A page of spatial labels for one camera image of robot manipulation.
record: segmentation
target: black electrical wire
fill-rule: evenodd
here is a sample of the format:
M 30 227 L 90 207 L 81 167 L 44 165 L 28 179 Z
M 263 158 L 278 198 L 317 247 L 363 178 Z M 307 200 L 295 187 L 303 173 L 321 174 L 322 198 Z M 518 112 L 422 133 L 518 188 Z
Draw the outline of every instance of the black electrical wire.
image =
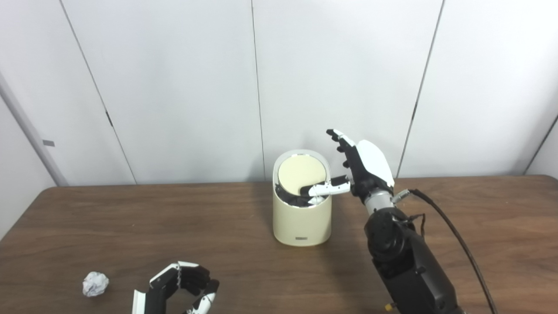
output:
M 455 228 L 453 223 L 451 223 L 450 219 L 446 216 L 446 214 L 444 214 L 442 209 L 440 207 L 438 207 L 438 205 L 436 205 L 436 203 L 434 203 L 434 201 L 430 197 L 428 197 L 426 194 L 422 193 L 421 191 L 419 191 L 417 189 L 410 189 L 409 192 L 418 196 L 419 198 L 421 198 L 426 203 L 430 204 L 430 206 L 432 206 L 438 212 L 438 214 L 440 214 L 440 216 L 444 219 L 444 221 L 446 222 L 448 227 L 450 227 L 451 232 L 453 232 L 454 236 L 459 241 L 459 244 L 461 244 L 461 247 L 465 251 L 465 254 L 469 258 L 469 261 L 471 262 L 471 265 L 473 266 L 473 269 L 475 270 L 475 274 L 477 275 L 477 278 L 479 279 L 480 285 L 483 288 L 484 295 L 487 298 L 488 306 L 490 307 L 490 310 L 492 311 L 492 314 L 498 314 L 498 310 L 496 309 L 496 305 L 494 304 L 494 300 L 492 300 L 492 296 L 490 295 L 490 291 L 488 290 L 487 284 L 484 281 L 482 273 L 480 272 L 479 265 L 475 261 L 475 259 L 473 257 L 473 254 L 471 253 L 471 251 L 467 247 L 467 244 L 465 244 L 465 241 L 463 240 L 463 238 L 461 237 L 461 235 L 459 234 L 459 232 L 457 231 L 457 229 Z

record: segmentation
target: white wall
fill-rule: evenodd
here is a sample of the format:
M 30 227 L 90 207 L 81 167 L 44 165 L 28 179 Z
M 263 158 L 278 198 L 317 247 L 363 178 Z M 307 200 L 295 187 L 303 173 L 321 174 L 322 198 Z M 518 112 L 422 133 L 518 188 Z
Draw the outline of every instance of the white wall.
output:
M 263 180 L 250 0 L 64 0 L 138 183 Z
M 521 174 L 558 115 L 555 2 L 445 3 L 401 165 L 441 0 L 62 2 L 95 81 L 61 2 L 5 0 L 0 93 L 70 185 L 342 173 L 332 127 L 400 177 Z
M 0 77 L 62 182 L 134 183 L 58 1 L 0 2 Z
M 0 239 L 54 181 L 0 98 Z
M 527 174 L 546 174 L 558 179 L 558 126 L 550 131 Z
M 400 177 L 525 171 L 558 115 L 556 12 L 446 1 Z
M 373 141 L 396 174 L 441 0 L 254 0 L 263 151 L 345 160 L 326 129 Z

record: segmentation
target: crumpled paper ball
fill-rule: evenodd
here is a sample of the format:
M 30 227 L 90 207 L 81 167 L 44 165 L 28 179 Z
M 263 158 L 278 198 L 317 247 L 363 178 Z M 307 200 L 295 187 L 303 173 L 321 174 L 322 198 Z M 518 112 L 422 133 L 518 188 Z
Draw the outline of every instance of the crumpled paper ball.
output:
M 83 279 L 83 295 L 86 297 L 96 297 L 106 290 L 108 286 L 108 278 L 100 272 L 90 272 Z

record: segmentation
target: silver metal cylinder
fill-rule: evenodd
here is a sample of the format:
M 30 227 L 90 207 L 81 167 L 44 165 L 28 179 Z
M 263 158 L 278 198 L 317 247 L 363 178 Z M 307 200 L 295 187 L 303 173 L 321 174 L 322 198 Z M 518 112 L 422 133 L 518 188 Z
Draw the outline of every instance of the silver metal cylinder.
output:
M 364 200 L 364 205 L 366 206 L 369 216 L 376 210 L 381 210 L 386 207 L 394 207 L 391 202 L 390 192 L 381 189 L 374 190 L 370 196 Z

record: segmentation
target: black robot forearm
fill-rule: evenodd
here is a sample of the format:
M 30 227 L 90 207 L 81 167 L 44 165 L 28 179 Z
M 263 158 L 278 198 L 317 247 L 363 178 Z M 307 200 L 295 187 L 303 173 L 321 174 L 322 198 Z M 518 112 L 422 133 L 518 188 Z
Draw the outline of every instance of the black robot forearm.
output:
M 368 250 L 401 314 L 462 314 L 455 288 L 415 231 L 396 207 L 371 210 L 364 231 Z

